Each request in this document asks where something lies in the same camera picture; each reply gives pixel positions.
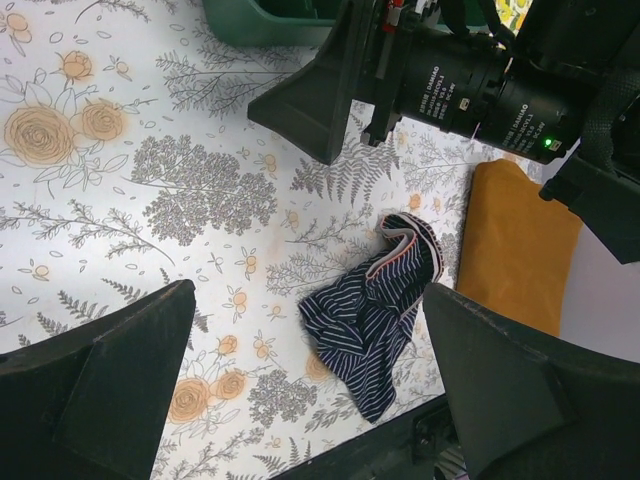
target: striped cloth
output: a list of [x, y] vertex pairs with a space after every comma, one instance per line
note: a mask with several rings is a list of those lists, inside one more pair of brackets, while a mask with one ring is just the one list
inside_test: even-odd
[[411, 341], [424, 288], [442, 274], [442, 252], [427, 223], [392, 214], [380, 231], [388, 249], [299, 305], [318, 356], [346, 383], [369, 422], [395, 400], [393, 365]]

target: floral tablecloth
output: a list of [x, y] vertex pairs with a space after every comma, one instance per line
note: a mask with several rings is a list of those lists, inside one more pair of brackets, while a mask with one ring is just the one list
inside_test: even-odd
[[[429, 221], [454, 282], [472, 166], [501, 154], [411, 121], [371, 150], [354, 104], [340, 161], [314, 163], [246, 119], [313, 53], [225, 46], [195, 0], [0, 3], [0, 351], [192, 279], [154, 479], [266, 478], [372, 428], [296, 302], [380, 248], [379, 215]], [[443, 391], [422, 315], [394, 378], [384, 420]]]

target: table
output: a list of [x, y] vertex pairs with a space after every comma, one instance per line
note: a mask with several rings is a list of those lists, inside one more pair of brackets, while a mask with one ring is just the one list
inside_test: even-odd
[[[189, 278], [152, 478], [266, 478], [372, 428], [297, 300], [379, 249], [393, 211], [431, 223], [453, 285], [472, 167], [502, 154], [411, 121], [371, 150], [354, 104], [340, 161], [311, 161], [246, 104], [313, 50], [223, 45], [195, 0], [5, 2], [0, 22], [0, 351]], [[394, 377], [383, 421], [443, 391], [422, 315]]]

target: robotic arm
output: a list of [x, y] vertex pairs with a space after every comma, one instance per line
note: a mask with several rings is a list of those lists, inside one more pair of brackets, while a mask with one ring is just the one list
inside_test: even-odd
[[[513, 35], [477, 0], [491, 35], [471, 34], [462, 0], [344, 0], [316, 58], [249, 105], [251, 120], [330, 165], [351, 101], [375, 106], [362, 141], [402, 117], [530, 160], [567, 162], [542, 188], [621, 263], [640, 261], [640, 3], [534, 0]], [[434, 27], [440, 15], [451, 33]], [[317, 98], [326, 99], [317, 102]]]

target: yellow object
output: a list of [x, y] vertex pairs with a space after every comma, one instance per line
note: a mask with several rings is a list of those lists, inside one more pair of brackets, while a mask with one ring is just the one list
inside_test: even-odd
[[558, 336], [581, 220], [508, 160], [477, 166], [456, 289], [491, 310]]

